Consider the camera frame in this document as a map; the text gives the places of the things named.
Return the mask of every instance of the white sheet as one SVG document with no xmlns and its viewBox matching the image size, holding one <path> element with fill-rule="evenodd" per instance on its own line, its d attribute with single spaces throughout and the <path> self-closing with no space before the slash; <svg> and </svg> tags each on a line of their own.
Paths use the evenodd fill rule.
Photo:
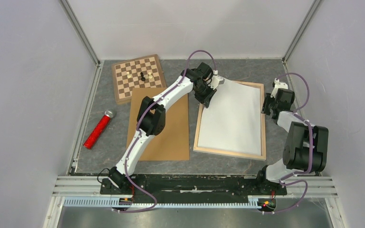
<svg viewBox="0 0 365 228">
<path fill-rule="evenodd" d="M 198 147 L 261 155 L 260 89 L 225 80 L 202 112 Z"/>
</svg>

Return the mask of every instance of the floor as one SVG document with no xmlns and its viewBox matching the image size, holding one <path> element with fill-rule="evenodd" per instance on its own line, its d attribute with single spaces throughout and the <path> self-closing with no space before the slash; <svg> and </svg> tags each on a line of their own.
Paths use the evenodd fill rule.
<svg viewBox="0 0 365 228">
<path fill-rule="evenodd" d="M 298 199 L 278 199 L 277 209 L 287 208 Z M 262 227 L 332 228 L 324 199 L 305 199 L 299 208 L 276 215 L 261 215 L 254 209 L 154 209 L 118 214 L 110 208 L 64 207 L 59 228 L 80 227 Z"/>
<path fill-rule="evenodd" d="M 116 105 L 111 65 L 120 60 L 106 60 L 98 83 L 93 106 L 86 126 L 86 134 L 92 132 L 103 113 L 108 108 L 116 108 L 117 115 L 107 126 L 93 149 L 81 147 L 76 173 L 99 173 L 103 168 L 116 165 L 126 150 L 126 135 L 129 121 L 130 103 Z M 201 62 L 213 67 L 210 60 L 191 60 L 195 68 Z M 161 60 L 167 85 L 171 85 L 184 70 L 186 60 Z M 246 82 L 263 83 L 265 92 L 272 91 L 273 79 L 285 73 L 279 59 L 222 59 L 216 60 L 219 75 Z M 198 116 L 199 103 L 189 94 L 189 161 L 140 161 L 135 173 L 164 174 L 256 174 L 263 166 L 273 164 L 282 158 L 287 133 L 266 116 L 266 161 L 234 158 L 216 154 L 193 152 L 192 145 Z"/>
</svg>

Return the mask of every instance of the chess piece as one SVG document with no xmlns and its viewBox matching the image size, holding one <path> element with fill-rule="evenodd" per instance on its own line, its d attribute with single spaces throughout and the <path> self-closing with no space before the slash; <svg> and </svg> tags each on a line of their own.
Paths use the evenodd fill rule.
<svg viewBox="0 0 365 228">
<path fill-rule="evenodd" d="M 144 77 L 144 73 L 143 72 L 141 72 L 141 80 L 142 81 L 145 81 L 146 80 L 146 78 Z"/>
</svg>

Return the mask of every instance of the red microphone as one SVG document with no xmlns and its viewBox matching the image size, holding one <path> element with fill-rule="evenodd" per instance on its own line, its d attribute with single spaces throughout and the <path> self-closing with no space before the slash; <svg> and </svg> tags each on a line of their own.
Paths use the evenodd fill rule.
<svg viewBox="0 0 365 228">
<path fill-rule="evenodd" d="M 101 118 L 100 122 L 98 122 L 97 126 L 94 128 L 90 136 L 86 139 L 86 142 L 83 144 L 89 150 L 94 146 L 97 139 L 100 137 L 103 130 L 106 128 L 108 122 L 110 122 L 111 118 L 115 115 L 115 111 L 108 109 L 104 112 L 103 118 Z"/>
</svg>

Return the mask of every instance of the brown board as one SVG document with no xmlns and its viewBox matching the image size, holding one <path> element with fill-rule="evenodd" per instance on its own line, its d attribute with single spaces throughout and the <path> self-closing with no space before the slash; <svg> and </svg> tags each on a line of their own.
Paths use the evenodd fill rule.
<svg viewBox="0 0 365 228">
<path fill-rule="evenodd" d="M 136 131 L 137 117 L 142 99 L 154 97 L 166 88 L 134 88 L 129 116 L 126 147 Z M 188 124 L 188 95 L 180 98 L 166 113 L 163 131 L 147 145 L 140 161 L 182 161 L 190 159 Z"/>
<path fill-rule="evenodd" d="M 262 109 L 262 106 L 264 104 L 264 84 L 252 83 L 252 82 L 239 82 L 239 81 L 236 81 L 236 82 L 240 83 L 242 85 L 259 88 L 260 105 L 261 105 L 261 109 Z M 244 154 L 244 153 L 231 152 L 231 151 L 225 151 L 225 150 L 216 150 L 216 149 L 198 147 L 198 138 L 199 138 L 199 131 L 201 128 L 202 111 L 203 111 L 203 105 L 200 104 L 199 112 L 198 112 L 198 121 L 197 121 L 196 129 L 195 129 L 195 139 L 194 139 L 194 146 L 193 146 L 194 151 L 215 153 L 215 154 L 220 154 L 220 155 L 242 157 L 242 158 L 249 158 L 249 159 L 256 159 L 256 160 L 263 160 L 263 161 L 266 160 L 267 150 L 266 150 L 266 138 L 265 138 L 265 114 L 260 113 L 260 115 L 261 115 L 261 155 L 252 155 L 252 154 Z"/>
<path fill-rule="evenodd" d="M 134 88 L 167 87 L 157 55 L 114 63 L 111 65 L 111 69 L 117 104 L 129 102 Z M 144 81 L 141 80 L 141 72 L 145 77 Z"/>
</svg>

